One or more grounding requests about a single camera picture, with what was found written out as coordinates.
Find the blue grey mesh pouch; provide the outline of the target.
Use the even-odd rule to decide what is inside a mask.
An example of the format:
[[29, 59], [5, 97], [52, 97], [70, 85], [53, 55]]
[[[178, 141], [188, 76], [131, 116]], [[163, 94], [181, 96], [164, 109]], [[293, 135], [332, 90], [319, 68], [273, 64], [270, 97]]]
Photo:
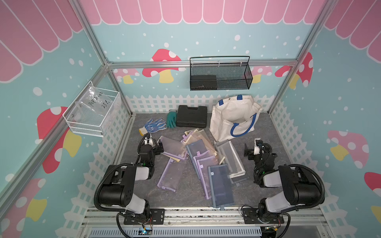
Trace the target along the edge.
[[190, 155], [190, 159], [191, 159], [191, 162], [193, 164], [193, 166], [195, 167], [195, 162], [194, 162], [194, 156], [197, 156], [197, 155], [201, 155], [202, 153], [206, 152], [207, 151], [207, 148], [203, 142], [202, 139], [196, 141], [196, 142], [193, 142], [191, 144], [188, 144], [186, 146], [187, 148], [187, 151]]

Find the blue mesh pencil pouch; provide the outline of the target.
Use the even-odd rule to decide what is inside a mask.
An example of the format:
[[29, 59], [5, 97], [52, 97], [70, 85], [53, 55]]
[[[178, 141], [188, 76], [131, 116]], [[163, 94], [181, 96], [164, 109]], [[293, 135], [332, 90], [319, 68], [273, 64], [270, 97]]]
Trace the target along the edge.
[[212, 203], [214, 208], [234, 204], [232, 186], [228, 172], [228, 166], [225, 164], [208, 167]]

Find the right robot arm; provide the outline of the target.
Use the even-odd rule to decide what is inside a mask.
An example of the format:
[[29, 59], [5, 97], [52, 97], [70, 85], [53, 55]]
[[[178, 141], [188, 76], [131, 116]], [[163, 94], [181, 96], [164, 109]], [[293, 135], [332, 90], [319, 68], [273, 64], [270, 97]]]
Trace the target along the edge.
[[321, 177], [301, 164], [275, 167], [277, 154], [268, 143], [255, 140], [253, 149], [245, 147], [244, 157], [254, 161], [254, 183], [262, 188], [281, 188], [275, 196], [263, 198], [256, 208], [244, 205], [241, 213], [247, 224], [283, 223], [285, 213], [314, 208], [325, 201]]

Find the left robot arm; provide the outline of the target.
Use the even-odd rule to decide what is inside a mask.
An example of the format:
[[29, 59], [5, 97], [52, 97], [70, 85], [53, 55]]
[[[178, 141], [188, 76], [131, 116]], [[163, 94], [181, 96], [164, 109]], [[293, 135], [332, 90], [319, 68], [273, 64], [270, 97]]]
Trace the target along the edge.
[[161, 142], [150, 133], [141, 139], [136, 163], [110, 165], [94, 193], [94, 206], [100, 211], [118, 212], [139, 223], [148, 222], [152, 213], [149, 202], [134, 194], [135, 182], [149, 180], [155, 171], [155, 156], [164, 152]]

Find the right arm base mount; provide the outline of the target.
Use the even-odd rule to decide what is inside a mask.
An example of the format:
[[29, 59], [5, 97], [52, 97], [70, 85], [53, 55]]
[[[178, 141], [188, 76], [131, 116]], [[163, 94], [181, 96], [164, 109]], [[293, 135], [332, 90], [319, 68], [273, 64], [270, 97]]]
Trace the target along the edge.
[[242, 207], [240, 212], [245, 224], [284, 224], [283, 216], [278, 213], [249, 206]]

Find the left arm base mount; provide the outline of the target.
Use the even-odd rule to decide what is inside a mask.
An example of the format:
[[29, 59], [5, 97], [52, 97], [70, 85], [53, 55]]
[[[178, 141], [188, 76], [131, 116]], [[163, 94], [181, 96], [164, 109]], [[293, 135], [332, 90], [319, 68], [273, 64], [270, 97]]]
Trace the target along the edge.
[[134, 217], [128, 215], [124, 218], [124, 225], [163, 225], [165, 217], [165, 209], [150, 209], [142, 214], [136, 214]]

